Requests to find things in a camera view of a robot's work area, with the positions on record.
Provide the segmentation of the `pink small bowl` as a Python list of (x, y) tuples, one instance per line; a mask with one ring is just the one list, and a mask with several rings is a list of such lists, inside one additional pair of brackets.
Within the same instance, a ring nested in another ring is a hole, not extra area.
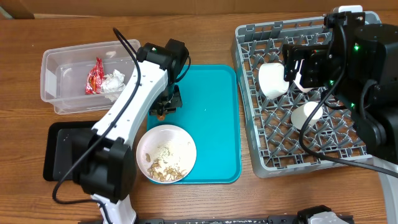
[(297, 87), (301, 92), (303, 92), (303, 93), (308, 93), (308, 92), (311, 91), (313, 88), (304, 88), (304, 87), (300, 84), (301, 77), (302, 77), (301, 74), (298, 72), (298, 73), (296, 74), (294, 83), (295, 83), (296, 87)]

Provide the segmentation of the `grey dishwasher rack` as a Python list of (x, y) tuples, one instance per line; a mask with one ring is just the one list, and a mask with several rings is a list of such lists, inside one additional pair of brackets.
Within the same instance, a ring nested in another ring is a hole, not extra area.
[[(376, 13), (366, 11), (366, 23), (383, 24)], [(258, 74), (264, 63), (284, 66), (282, 46), (326, 45), (331, 31), (323, 28), (323, 16), (287, 21), (242, 25), (236, 28), (233, 57), (244, 103), (246, 132), (251, 150), (252, 168), (262, 178), (311, 172), (333, 166), (307, 154), (299, 144), (300, 130), (290, 120), (292, 112), (310, 101), (319, 103), (325, 86), (301, 92), (294, 81), (285, 94), (273, 100), (262, 93)], [(348, 161), (373, 163), (351, 120), (351, 112), (329, 96), (323, 115), (305, 130), (303, 141), (315, 151)]]

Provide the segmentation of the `white tissue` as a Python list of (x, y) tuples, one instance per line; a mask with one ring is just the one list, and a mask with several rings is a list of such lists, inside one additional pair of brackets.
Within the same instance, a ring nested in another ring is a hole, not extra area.
[(126, 85), (124, 84), (125, 74), (114, 69), (112, 73), (104, 76), (104, 80), (101, 84), (101, 92), (106, 93), (105, 98), (114, 102), (118, 99), (118, 91), (123, 91)]

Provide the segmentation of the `white paper cup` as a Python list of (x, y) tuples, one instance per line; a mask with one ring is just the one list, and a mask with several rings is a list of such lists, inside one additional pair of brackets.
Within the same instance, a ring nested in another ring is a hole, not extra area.
[[(317, 105), (318, 105), (317, 102), (310, 101), (296, 108), (292, 112), (290, 117), (293, 126), (301, 130), (305, 120), (310, 116), (310, 114), (316, 108)], [(323, 108), (320, 107), (318, 111), (315, 113), (315, 115), (312, 117), (308, 125), (313, 126), (314, 124), (316, 124), (322, 115), (323, 115)]]

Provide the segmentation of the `red snack wrapper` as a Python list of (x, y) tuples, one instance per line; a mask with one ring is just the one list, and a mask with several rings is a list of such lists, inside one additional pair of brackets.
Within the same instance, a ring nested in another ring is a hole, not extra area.
[(97, 57), (96, 64), (89, 71), (86, 79), (85, 94), (86, 95), (100, 94), (103, 80), (104, 80), (103, 61)]

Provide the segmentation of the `white bowl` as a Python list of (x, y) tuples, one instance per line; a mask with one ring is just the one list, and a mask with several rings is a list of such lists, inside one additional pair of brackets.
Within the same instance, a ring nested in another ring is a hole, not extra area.
[(270, 100), (282, 96), (289, 89), (289, 82), (284, 80), (284, 66), (281, 63), (264, 63), (258, 74), (262, 93)]

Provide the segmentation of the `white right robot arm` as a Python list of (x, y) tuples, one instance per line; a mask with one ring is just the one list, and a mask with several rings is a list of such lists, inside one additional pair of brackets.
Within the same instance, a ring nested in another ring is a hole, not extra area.
[[(368, 24), (359, 5), (340, 6), (323, 16), (331, 31), (326, 45), (284, 44), (284, 80), (301, 74), (304, 88), (325, 86), (326, 93), (300, 129), (299, 144), (309, 155), (376, 171), (381, 180), (387, 221), (397, 223), (397, 26)], [(303, 137), (329, 96), (351, 112), (357, 136), (373, 164), (348, 161), (309, 149)]]

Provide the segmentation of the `clear plastic bin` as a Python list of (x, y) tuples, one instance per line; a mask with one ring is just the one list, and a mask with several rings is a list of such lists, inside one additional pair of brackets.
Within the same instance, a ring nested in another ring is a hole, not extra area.
[(103, 62), (105, 74), (118, 70), (128, 83), (135, 64), (119, 41), (98, 42), (46, 50), (42, 58), (40, 97), (54, 106), (57, 114), (108, 110), (119, 91), (87, 95), (85, 86), (96, 59)]

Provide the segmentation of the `teal plastic tray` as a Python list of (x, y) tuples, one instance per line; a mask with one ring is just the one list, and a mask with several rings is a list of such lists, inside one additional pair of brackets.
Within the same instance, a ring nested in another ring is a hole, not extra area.
[(182, 107), (163, 121), (149, 116), (147, 129), (172, 124), (193, 138), (196, 163), (181, 184), (235, 182), (242, 170), (235, 71), (228, 65), (192, 65), (178, 87)]

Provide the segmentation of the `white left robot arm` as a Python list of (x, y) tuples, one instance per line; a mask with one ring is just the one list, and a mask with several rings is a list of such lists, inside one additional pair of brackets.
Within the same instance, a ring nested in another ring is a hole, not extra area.
[[(137, 223), (129, 193), (136, 178), (134, 138), (146, 115), (163, 116), (182, 107), (177, 83), (191, 65), (184, 42), (169, 39), (164, 47), (146, 43), (134, 49), (122, 33), (115, 36), (132, 58), (135, 69), (111, 109), (90, 130), (72, 138), (72, 165), (52, 192), (57, 204), (95, 203), (103, 223)], [(74, 201), (57, 197), (72, 176), (89, 198)]]

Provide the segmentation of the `black plastic tray bin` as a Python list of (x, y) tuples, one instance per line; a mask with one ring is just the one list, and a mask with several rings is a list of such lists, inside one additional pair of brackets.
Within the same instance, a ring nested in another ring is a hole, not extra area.
[(49, 127), (43, 177), (72, 180), (91, 194), (125, 195), (136, 178), (134, 154), (122, 136), (111, 138), (111, 122), (101, 133), (94, 121), (54, 123)]

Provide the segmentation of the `pink plate with food scraps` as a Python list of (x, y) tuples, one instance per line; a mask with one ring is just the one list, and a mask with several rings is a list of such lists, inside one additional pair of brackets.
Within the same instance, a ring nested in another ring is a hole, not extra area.
[(146, 132), (136, 149), (141, 172), (157, 184), (173, 184), (184, 179), (193, 169), (197, 148), (186, 130), (163, 124)]

